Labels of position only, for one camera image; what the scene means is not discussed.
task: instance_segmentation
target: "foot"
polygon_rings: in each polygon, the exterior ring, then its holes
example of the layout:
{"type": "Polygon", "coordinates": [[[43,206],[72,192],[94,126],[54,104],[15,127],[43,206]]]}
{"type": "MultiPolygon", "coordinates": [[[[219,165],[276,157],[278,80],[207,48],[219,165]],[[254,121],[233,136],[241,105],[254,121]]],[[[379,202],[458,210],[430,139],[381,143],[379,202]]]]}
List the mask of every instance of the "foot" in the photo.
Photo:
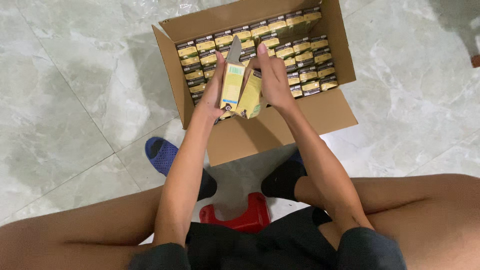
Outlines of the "foot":
{"type": "MultiPolygon", "coordinates": [[[[173,160],[177,155],[178,148],[169,141],[152,137],[145,143],[145,154],[153,167],[164,176],[168,175],[173,160]]],[[[210,176],[205,169],[202,171],[202,182],[200,183],[200,191],[197,201],[209,198],[216,192],[216,181],[210,176]]]]}
{"type": "Polygon", "coordinates": [[[262,181],[262,193],[267,197],[297,201],[295,185],[300,177],[306,175],[307,171],[303,166],[300,152],[297,150],[262,181]]]}

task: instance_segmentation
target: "red stool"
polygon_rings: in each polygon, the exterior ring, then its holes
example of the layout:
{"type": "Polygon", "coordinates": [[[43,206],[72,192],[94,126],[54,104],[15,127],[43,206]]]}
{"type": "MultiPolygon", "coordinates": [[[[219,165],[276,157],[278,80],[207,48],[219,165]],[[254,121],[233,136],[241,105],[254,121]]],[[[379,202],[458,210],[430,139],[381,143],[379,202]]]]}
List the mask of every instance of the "red stool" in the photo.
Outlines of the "red stool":
{"type": "Polygon", "coordinates": [[[241,216],[230,221],[219,221],[215,217],[213,204],[204,206],[200,210],[200,223],[223,225],[244,233],[258,233],[270,224],[267,201],[262,193],[248,194],[248,209],[241,216]]]}

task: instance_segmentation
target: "tile grout line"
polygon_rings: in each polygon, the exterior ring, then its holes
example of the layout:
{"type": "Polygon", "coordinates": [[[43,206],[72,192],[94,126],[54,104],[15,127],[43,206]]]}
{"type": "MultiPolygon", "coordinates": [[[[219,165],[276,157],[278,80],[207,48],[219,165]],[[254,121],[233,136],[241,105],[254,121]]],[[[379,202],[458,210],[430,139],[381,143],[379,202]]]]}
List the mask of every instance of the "tile grout line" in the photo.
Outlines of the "tile grout line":
{"type": "Polygon", "coordinates": [[[454,148],[455,146],[459,145],[461,142],[465,141],[465,139],[467,139],[468,137],[472,136],[474,133],[476,133],[477,131],[480,131],[480,128],[475,130],[474,132],[468,134],[467,136],[465,136],[465,138],[461,139],[458,143],[452,145],[451,147],[449,147],[447,150],[443,151],[442,153],[438,154],[437,156],[435,156],[434,158],[432,158],[431,160],[427,161],[426,163],[420,165],[419,167],[411,170],[410,172],[408,172],[405,176],[408,176],[409,174],[411,174],[412,172],[416,171],[416,170],[419,170],[421,169],[422,167],[424,167],[425,165],[427,165],[428,163],[430,163],[432,160],[436,159],[437,157],[443,155],[445,152],[447,152],[448,150],[454,148]]]}
{"type": "MultiPolygon", "coordinates": [[[[158,128],[161,128],[162,126],[170,123],[172,120],[174,120],[174,119],[177,118],[177,117],[178,117],[178,116],[174,117],[173,119],[169,120],[168,122],[166,122],[165,124],[159,126],[158,128]]],[[[140,140],[141,138],[145,137],[145,136],[148,135],[149,133],[153,132],[154,130],[148,132],[147,134],[145,134],[145,135],[141,136],[140,138],[136,139],[135,141],[133,141],[133,142],[130,143],[129,145],[127,145],[127,146],[125,146],[124,148],[120,149],[119,152],[122,151],[123,149],[125,149],[126,147],[132,145],[134,142],[136,142],[136,141],[140,140]]],[[[125,164],[124,164],[123,161],[120,159],[120,157],[118,157],[118,155],[117,155],[117,158],[120,160],[120,162],[122,163],[122,165],[124,166],[124,168],[127,170],[128,175],[130,175],[130,177],[133,179],[133,181],[134,181],[135,184],[137,185],[138,189],[140,189],[140,191],[144,191],[142,188],[140,188],[140,186],[138,185],[137,181],[136,181],[135,178],[130,174],[130,172],[128,171],[127,166],[125,166],[125,164]]]]}
{"type": "Polygon", "coordinates": [[[89,170],[89,169],[90,169],[90,168],[92,168],[93,166],[95,166],[95,165],[99,164],[100,162],[102,162],[102,161],[104,161],[104,160],[108,159],[109,157],[111,157],[111,156],[113,156],[113,155],[116,155],[116,153],[113,153],[113,154],[109,155],[108,157],[106,157],[106,158],[104,158],[104,159],[100,160],[99,162],[97,162],[97,163],[95,163],[94,165],[92,165],[92,166],[88,167],[87,169],[83,170],[82,172],[80,172],[80,173],[76,174],[75,176],[72,176],[71,178],[69,178],[69,179],[68,179],[68,180],[66,180],[65,182],[61,183],[60,185],[58,185],[58,186],[56,186],[56,187],[54,187],[54,188],[50,189],[48,192],[46,192],[46,193],[45,193],[45,194],[43,194],[42,196],[40,196],[40,197],[36,198],[35,200],[33,200],[33,201],[31,201],[31,202],[27,203],[27,204],[26,204],[25,206],[23,206],[22,208],[20,208],[20,209],[16,210],[16,211],[15,211],[15,212],[13,212],[12,214],[10,214],[10,216],[8,216],[8,217],[4,218],[2,221],[4,221],[5,219],[7,219],[7,218],[11,217],[11,216],[12,216],[12,215],[14,215],[15,213],[17,213],[17,212],[21,211],[22,209],[24,209],[25,207],[29,206],[30,204],[32,204],[32,203],[34,203],[34,202],[36,202],[37,200],[39,200],[39,199],[40,199],[40,198],[42,198],[43,196],[45,196],[45,195],[47,195],[48,193],[50,193],[50,192],[54,191],[55,189],[59,188],[60,186],[64,185],[65,183],[69,182],[69,181],[70,181],[70,180],[72,180],[73,178],[75,178],[75,177],[79,176],[80,174],[84,173],[85,171],[89,170]]]}
{"type": "Polygon", "coordinates": [[[95,127],[98,129],[98,131],[100,132],[100,134],[102,135],[102,137],[105,139],[105,141],[107,142],[108,146],[110,146],[110,149],[112,149],[112,152],[115,153],[115,150],[113,150],[113,147],[112,145],[110,145],[110,143],[108,142],[107,138],[105,138],[105,136],[103,135],[103,132],[100,130],[100,128],[98,127],[98,125],[95,123],[95,121],[93,120],[92,116],[88,113],[87,109],[85,109],[85,106],[84,104],[80,101],[80,99],[78,98],[77,94],[75,93],[75,91],[72,89],[72,86],[67,82],[67,80],[65,79],[65,76],[62,74],[62,72],[60,71],[60,69],[58,68],[57,64],[53,61],[52,57],[50,56],[49,52],[47,51],[47,49],[45,49],[45,47],[43,46],[43,43],[40,41],[40,39],[38,38],[38,36],[35,34],[35,31],[33,30],[33,28],[28,24],[28,21],[27,19],[25,18],[24,14],[22,13],[22,11],[20,10],[20,8],[18,7],[17,5],[17,2],[15,1],[15,7],[17,8],[18,10],[18,13],[20,13],[20,15],[22,16],[22,18],[24,19],[25,23],[27,24],[28,28],[30,28],[30,31],[32,31],[32,34],[35,36],[36,40],[38,41],[38,43],[40,44],[40,46],[42,46],[42,49],[45,51],[45,53],[48,55],[48,58],[50,58],[50,61],[52,62],[52,64],[55,66],[55,68],[57,69],[57,71],[59,72],[60,76],[62,76],[63,78],[63,81],[65,81],[65,83],[68,85],[68,87],[70,88],[70,91],[73,93],[73,95],[77,98],[78,102],[80,103],[80,105],[82,106],[82,108],[85,110],[85,112],[87,113],[88,117],[90,117],[90,120],[92,120],[93,124],[95,125],[95,127]]]}

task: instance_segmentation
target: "blue slipper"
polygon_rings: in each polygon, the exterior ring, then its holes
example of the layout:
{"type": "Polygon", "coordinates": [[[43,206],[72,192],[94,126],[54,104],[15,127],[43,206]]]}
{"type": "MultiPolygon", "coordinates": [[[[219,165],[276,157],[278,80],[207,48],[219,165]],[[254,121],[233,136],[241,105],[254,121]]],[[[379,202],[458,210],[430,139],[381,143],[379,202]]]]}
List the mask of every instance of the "blue slipper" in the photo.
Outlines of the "blue slipper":
{"type": "Polygon", "coordinates": [[[160,137],[152,137],[145,143],[148,160],[164,176],[168,175],[178,150],[175,145],[160,137]]]}

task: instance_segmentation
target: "fingernail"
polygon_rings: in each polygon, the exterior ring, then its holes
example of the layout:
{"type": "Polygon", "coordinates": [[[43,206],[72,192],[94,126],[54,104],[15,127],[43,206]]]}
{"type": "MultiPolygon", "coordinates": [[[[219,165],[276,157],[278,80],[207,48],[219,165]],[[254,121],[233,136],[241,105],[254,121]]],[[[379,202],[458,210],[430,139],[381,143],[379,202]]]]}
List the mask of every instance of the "fingernail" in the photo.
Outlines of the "fingernail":
{"type": "Polygon", "coordinates": [[[260,43],[260,45],[258,45],[258,54],[264,53],[267,53],[267,47],[265,46],[265,44],[260,43]]]}

